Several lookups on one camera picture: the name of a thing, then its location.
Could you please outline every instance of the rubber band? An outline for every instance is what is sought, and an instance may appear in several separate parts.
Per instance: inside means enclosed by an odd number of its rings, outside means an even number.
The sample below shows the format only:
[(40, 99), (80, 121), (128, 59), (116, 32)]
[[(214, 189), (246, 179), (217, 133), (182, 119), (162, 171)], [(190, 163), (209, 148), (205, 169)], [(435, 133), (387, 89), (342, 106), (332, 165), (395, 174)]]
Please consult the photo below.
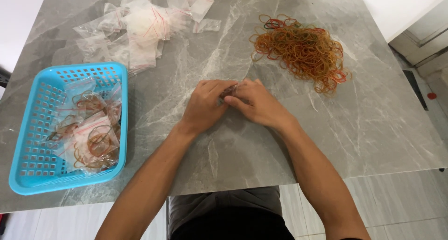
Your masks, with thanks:
[(342, 64), (342, 45), (332, 40), (325, 29), (304, 26), (284, 14), (277, 18), (261, 14), (259, 20), (263, 27), (256, 26), (255, 34), (249, 37), (255, 47), (250, 55), (253, 61), (264, 55), (270, 60), (280, 60), (281, 68), (296, 79), (313, 80), (314, 90), (328, 97), (335, 95), (339, 83), (352, 78), (352, 73)]

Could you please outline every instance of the floor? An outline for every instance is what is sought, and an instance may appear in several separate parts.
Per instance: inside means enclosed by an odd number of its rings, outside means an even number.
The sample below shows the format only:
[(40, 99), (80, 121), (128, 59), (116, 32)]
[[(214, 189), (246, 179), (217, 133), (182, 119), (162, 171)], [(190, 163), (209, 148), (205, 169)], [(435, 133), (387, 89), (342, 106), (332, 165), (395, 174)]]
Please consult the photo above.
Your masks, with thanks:
[[(428, 115), (448, 144), (448, 88), (434, 75), (417, 83)], [(435, 92), (438, 97), (426, 96)], [(344, 180), (372, 240), (448, 239), (448, 169), (375, 175)], [(298, 184), (280, 186), (283, 218), (296, 240), (324, 240), (321, 220)], [(93, 239), (112, 203), (13, 213), (0, 240)], [(166, 208), (160, 209), (142, 239), (166, 239)]]

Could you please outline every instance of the marble tabletop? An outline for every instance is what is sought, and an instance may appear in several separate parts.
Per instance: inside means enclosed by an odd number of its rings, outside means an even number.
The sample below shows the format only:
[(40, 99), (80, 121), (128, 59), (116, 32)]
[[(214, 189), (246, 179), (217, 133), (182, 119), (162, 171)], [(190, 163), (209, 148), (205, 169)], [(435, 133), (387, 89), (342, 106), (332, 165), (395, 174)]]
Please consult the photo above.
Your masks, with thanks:
[[(218, 32), (166, 41), (157, 67), (129, 79), (126, 166), (113, 180), (21, 196), (8, 185), (19, 127), (34, 76), (82, 63), (72, 27), (120, 0), (44, 0), (0, 104), (0, 213), (114, 201), (180, 119), (201, 79), (259, 78), (300, 121), (343, 178), (448, 166), (448, 153), (362, 0), (215, 0), (206, 18)], [(153, 0), (166, 6), (166, 0)], [(327, 29), (344, 47), (353, 80), (329, 99), (277, 62), (253, 63), (248, 41), (259, 14), (287, 14)], [(171, 195), (295, 183), (285, 146), (272, 130), (234, 109), (189, 148)]]

